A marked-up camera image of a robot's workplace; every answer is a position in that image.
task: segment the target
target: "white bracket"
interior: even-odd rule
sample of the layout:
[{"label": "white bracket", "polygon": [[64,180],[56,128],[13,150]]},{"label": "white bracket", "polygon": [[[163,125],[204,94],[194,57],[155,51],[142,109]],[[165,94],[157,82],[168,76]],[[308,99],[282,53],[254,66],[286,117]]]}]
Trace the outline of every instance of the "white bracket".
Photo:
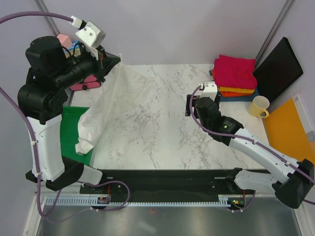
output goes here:
[{"label": "white bracket", "polygon": [[241,170],[235,177],[234,182],[240,189],[252,189],[263,193],[274,194],[272,184],[277,179],[272,174],[256,173]]},{"label": "white bracket", "polygon": [[85,27],[76,32],[75,35],[79,38],[79,41],[84,44],[87,51],[98,60],[97,47],[106,36],[104,31],[89,21]]},{"label": "white bracket", "polygon": [[218,93],[218,86],[215,84],[215,82],[210,81],[210,82],[205,82],[204,84],[200,84],[200,85],[201,85],[201,89],[203,89],[203,92],[200,98],[209,97],[214,101]]},{"label": "white bracket", "polygon": [[242,153],[246,154],[251,159],[256,161],[258,164],[266,168],[272,174],[272,176],[274,176],[275,179],[280,183],[285,183],[289,179],[288,174],[289,173],[292,174],[295,171],[292,167],[290,167],[287,164],[287,162],[291,163],[296,168],[299,167],[299,165],[297,164],[298,161],[296,159],[289,157],[279,152],[278,150],[274,149],[273,147],[269,146],[268,144],[264,143],[263,141],[255,137],[251,132],[249,132],[248,129],[246,128],[239,129],[235,133],[235,135],[244,136],[254,141],[257,140],[259,143],[265,145],[266,147],[268,147],[269,149],[271,149],[272,151],[274,151],[275,153],[277,153],[283,159],[286,160],[286,162],[279,160],[275,155],[273,155],[266,149],[262,148],[261,146],[255,144],[255,142],[252,143],[244,139],[234,138],[231,139],[229,144],[229,147],[241,151]]}]

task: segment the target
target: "metal floor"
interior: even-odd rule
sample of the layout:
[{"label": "metal floor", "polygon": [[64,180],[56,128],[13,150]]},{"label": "metal floor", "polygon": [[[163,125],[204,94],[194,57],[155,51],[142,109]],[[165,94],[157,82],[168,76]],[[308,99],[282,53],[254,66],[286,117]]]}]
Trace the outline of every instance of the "metal floor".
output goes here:
[{"label": "metal floor", "polygon": [[[82,206],[58,206],[51,220]],[[133,206],[86,211],[60,224],[41,220],[37,236],[301,236],[294,211],[274,198],[255,198],[243,213],[215,207]]]}]

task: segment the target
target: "cable connector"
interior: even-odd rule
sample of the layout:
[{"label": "cable connector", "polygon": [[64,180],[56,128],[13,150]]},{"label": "cable connector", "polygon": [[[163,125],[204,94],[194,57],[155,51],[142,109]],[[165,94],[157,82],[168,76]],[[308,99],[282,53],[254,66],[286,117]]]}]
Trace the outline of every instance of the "cable connector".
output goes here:
[{"label": "cable connector", "polygon": [[38,144],[38,140],[36,141],[31,141],[31,145],[34,146],[35,144]]},{"label": "cable connector", "polygon": [[96,212],[98,212],[98,209],[95,209],[93,207],[90,207],[90,210],[95,210]]},{"label": "cable connector", "polygon": [[77,29],[79,29],[82,25],[82,20],[79,18],[76,18],[75,16],[71,16],[71,18],[73,19],[73,22],[69,22],[69,23],[73,25],[74,27],[76,27]]},{"label": "cable connector", "polygon": [[200,88],[199,90],[204,90],[204,89],[205,89],[205,86],[204,86],[203,83],[202,83],[202,84],[199,84],[199,86],[201,86],[201,88]]},{"label": "cable connector", "polygon": [[41,175],[42,172],[39,172],[39,173],[35,173],[34,176],[37,178],[39,175]]}]

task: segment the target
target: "pink object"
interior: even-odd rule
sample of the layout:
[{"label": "pink object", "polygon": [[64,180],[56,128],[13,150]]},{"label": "pink object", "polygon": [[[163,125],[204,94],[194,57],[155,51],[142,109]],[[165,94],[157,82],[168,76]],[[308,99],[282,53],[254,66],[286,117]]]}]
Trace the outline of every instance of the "pink object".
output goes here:
[{"label": "pink object", "polygon": [[69,36],[63,35],[63,34],[59,34],[57,36],[57,38],[59,39],[61,45],[63,45],[64,47],[66,47],[68,49],[71,48],[72,42],[71,42],[71,39],[70,39]]},{"label": "pink object", "polygon": [[219,87],[255,89],[257,80],[252,75],[255,59],[232,58],[220,55],[215,59],[215,82]]},{"label": "pink object", "polygon": [[97,80],[96,77],[91,75],[87,77],[82,84],[77,83],[76,85],[71,86],[70,89],[72,91],[79,91],[98,88],[101,86],[101,83],[96,80]]}]

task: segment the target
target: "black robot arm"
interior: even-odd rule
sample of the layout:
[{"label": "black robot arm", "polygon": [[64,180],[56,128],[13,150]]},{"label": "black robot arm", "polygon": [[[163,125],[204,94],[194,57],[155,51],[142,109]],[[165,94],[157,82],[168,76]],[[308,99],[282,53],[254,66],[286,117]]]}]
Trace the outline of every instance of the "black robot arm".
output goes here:
[{"label": "black robot arm", "polygon": [[18,93],[19,107],[27,117],[41,124],[60,115],[68,96],[65,89],[94,75],[98,81],[120,62],[120,58],[98,46],[98,59],[79,44],[80,55],[66,57],[59,40],[53,36],[35,39],[26,50],[31,65],[26,84]]}]

